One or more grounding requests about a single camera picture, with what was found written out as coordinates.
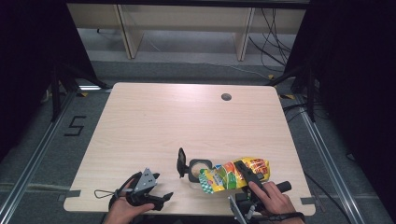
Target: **human hand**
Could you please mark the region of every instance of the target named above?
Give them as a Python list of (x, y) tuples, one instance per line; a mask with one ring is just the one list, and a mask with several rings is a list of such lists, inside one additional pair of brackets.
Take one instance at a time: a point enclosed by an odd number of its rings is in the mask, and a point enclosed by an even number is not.
[[(271, 215), (281, 215), (296, 212), (296, 209), (294, 208), (289, 196), (282, 194), (274, 182), (270, 181), (263, 184), (263, 187), (267, 193), (265, 193), (259, 188), (259, 186), (251, 181), (248, 183), (248, 186), (264, 204), (265, 209), (261, 211), (263, 216), (267, 217)], [(302, 224), (304, 222), (299, 217), (293, 217), (274, 223)]]
[[(131, 180), (125, 187), (129, 188)], [(135, 217), (154, 208), (153, 203), (145, 203), (140, 206), (130, 205), (123, 192), (121, 196), (111, 205), (107, 214), (105, 224), (129, 224)]]

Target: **yellow snack bag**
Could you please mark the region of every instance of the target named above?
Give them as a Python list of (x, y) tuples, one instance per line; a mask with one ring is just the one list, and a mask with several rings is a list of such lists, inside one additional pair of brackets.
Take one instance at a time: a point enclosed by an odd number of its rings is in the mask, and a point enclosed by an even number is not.
[(270, 166), (267, 160), (243, 157), (223, 165), (215, 165), (213, 169), (202, 169), (198, 177), (202, 190), (205, 193), (214, 193), (225, 189), (240, 189), (246, 186), (247, 182), (233, 164), (236, 161), (242, 161), (254, 174), (262, 174), (261, 181), (269, 179)]

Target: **cable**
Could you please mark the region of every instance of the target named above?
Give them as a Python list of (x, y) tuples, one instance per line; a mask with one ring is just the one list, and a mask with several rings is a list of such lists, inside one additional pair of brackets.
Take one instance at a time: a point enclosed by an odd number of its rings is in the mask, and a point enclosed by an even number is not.
[(298, 104), (298, 105), (289, 105), (289, 106), (283, 107), (283, 112), (288, 112), (288, 111), (290, 111), (296, 107), (300, 107), (300, 106), (306, 106), (306, 103)]
[[(265, 53), (267, 56), (269, 56), (270, 58), (274, 59), (276, 62), (282, 64), (282, 66), (285, 66), (285, 65), (286, 65), (286, 62), (285, 62), (285, 60), (283, 60), (282, 54), (281, 54), (281, 56), (282, 56), (282, 61), (283, 61), (283, 62), (277, 60), (275, 57), (273, 57), (271, 54), (269, 54), (268, 52), (266, 52), (266, 51), (264, 50), (265, 45), (266, 45), (267, 42), (270, 43), (272, 46), (274, 46), (274, 47), (276, 47), (276, 48), (277, 48), (277, 46), (274, 45), (274, 44), (273, 44), (271, 41), (269, 41), (269, 39), (268, 39), (269, 36), (270, 36), (270, 34), (272, 33), (272, 27), (273, 27), (273, 25), (275, 24), (275, 20), (273, 20), (272, 24), (270, 25), (269, 22), (268, 22), (268, 20), (267, 20), (266, 17), (265, 17), (265, 14), (264, 14), (263, 9), (262, 9), (262, 15), (263, 15), (264, 18), (265, 18), (265, 21), (266, 21), (266, 23), (267, 23), (267, 26), (268, 26), (268, 29), (269, 29), (270, 32), (268, 33), (268, 36), (265, 36), (264, 34), (262, 34), (262, 35), (264, 36), (264, 38), (265, 38), (265, 42), (264, 42), (264, 44), (262, 45), (262, 48), (260, 48), (260, 51), (262, 52), (262, 54)], [(254, 41), (251, 39), (251, 37), (249, 37), (249, 39), (250, 39), (250, 41), (256, 46), (256, 48), (258, 48), (258, 46), (257, 46), (257, 45), (254, 43)], [(263, 65), (265, 68), (269, 69), (267, 66), (265, 66), (263, 60), (262, 60), (262, 65)]]
[[(107, 194), (105, 194), (103, 196), (98, 196), (97, 192), (102, 192), (102, 193), (107, 193)], [(114, 191), (102, 190), (102, 189), (96, 189), (93, 191), (93, 194), (95, 195), (95, 198), (97, 198), (97, 199), (102, 199), (102, 198), (114, 195), (114, 193), (115, 193)]]
[(288, 123), (291, 122), (293, 119), (295, 119), (297, 116), (303, 114), (304, 112), (306, 112), (306, 110), (300, 111), (297, 114), (295, 114), (293, 117), (291, 117), (291, 119), (288, 119)]
[(264, 63), (264, 61), (263, 61), (262, 53), (261, 53), (261, 61), (262, 61), (262, 66), (264, 66), (264, 68), (266, 68), (266, 69), (268, 69), (268, 70), (270, 70), (270, 71), (273, 71), (273, 72), (281, 72), (281, 73), (283, 73), (283, 72), (284, 72), (284, 71), (280, 71), (280, 70), (272, 69), (272, 68), (270, 68), (270, 67), (266, 66), (266, 65), (265, 65), (265, 63)]
[(322, 116), (318, 115), (318, 114), (315, 113), (315, 112), (314, 112), (314, 114), (315, 114), (318, 118), (320, 118), (320, 119), (328, 119), (328, 120), (330, 120), (329, 116), (328, 116), (327, 118), (325, 118), (325, 117), (322, 117)]
[(280, 60), (276, 59), (274, 56), (272, 56), (270, 53), (268, 53), (267, 51), (263, 50), (262, 48), (260, 48), (256, 43), (254, 43), (254, 41), (251, 39), (251, 37), (248, 38), (253, 45), (262, 53), (266, 54), (268, 57), (272, 58), (274, 61), (276, 61), (277, 63), (281, 64), (282, 66), (285, 66), (284, 63), (282, 63)]
[[(279, 53), (280, 53), (280, 55), (281, 55), (281, 57), (282, 57), (283, 62), (286, 63), (288, 57), (286, 56), (286, 54), (285, 54), (284, 51), (291, 52), (291, 49), (290, 49), (289, 47), (287, 47), (286, 45), (284, 45), (284, 44), (279, 40), (279, 38), (277, 37), (277, 30), (276, 30), (276, 9), (273, 8), (273, 20), (272, 20), (271, 25), (270, 25), (269, 21), (267, 20), (267, 18), (266, 18), (266, 16), (265, 16), (265, 13), (264, 13), (263, 9), (262, 9), (262, 15), (263, 15), (263, 17), (264, 17), (264, 19), (265, 19), (265, 22), (267, 23), (267, 26), (268, 26), (268, 29), (269, 29), (269, 33), (268, 33), (268, 36), (267, 36), (267, 37), (265, 37), (265, 35), (262, 34), (262, 35), (264, 36), (264, 38), (265, 38), (265, 43), (268, 42), (268, 43), (270, 43), (272, 46), (278, 48)], [(274, 37), (274, 40), (276, 41), (276, 45), (273, 44), (271, 41), (269, 41), (268, 38), (269, 38), (270, 35), (272, 35), (272, 36)]]
[(344, 209), (340, 206), (340, 204), (338, 204), (338, 202), (336, 202), (335, 199), (332, 196), (330, 196), (330, 194), (314, 178), (312, 178), (312, 176), (307, 174), (306, 171), (303, 172), (304, 175), (308, 177), (315, 185), (317, 185), (318, 188), (320, 188), (323, 191), (323, 193), (326, 194), (326, 196), (335, 204), (335, 206), (337, 206), (337, 208), (341, 211), (344, 217), (346, 217), (347, 222), (351, 223), (349, 217), (347, 216), (346, 211), (344, 211)]
[[(162, 52), (159, 48), (157, 48), (157, 47), (152, 43), (152, 41), (151, 41), (149, 38), (146, 37), (146, 39), (148, 40), (149, 44), (150, 44), (152, 47), (154, 47), (154, 48), (155, 48), (156, 50), (158, 50), (159, 52)], [(179, 61), (171, 61), (171, 60), (165, 60), (165, 62), (169, 62), (169, 63), (188, 63), (188, 62), (179, 62)], [(267, 80), (270, 80), (270, 78), (266, 77), (266, 76), (263, 75), (263, 74), (260, 74), (260, 73), (257, 73), (257, 72), (252, 72), (252, 71), (248, 71), (248, 70), (244, 70), (244, 69), (240, 69), (240, 68), (234, 67), (234, 66), (232, 66), (232, 65), (219, 64), (219, 63), (190, 63), (190, 64), (209, 64), (209, 65), (215, 65), (215, 66), (230, 67), (230, 68), (235, 69), (235, 70), (237, 70), (237, 71), (255, 74), (255, 75), (258, 75), (258, 76), (260, 76), (260, 77), (263, 77), (263, 78), (265, 78), (265, 79), (267, 79)]]

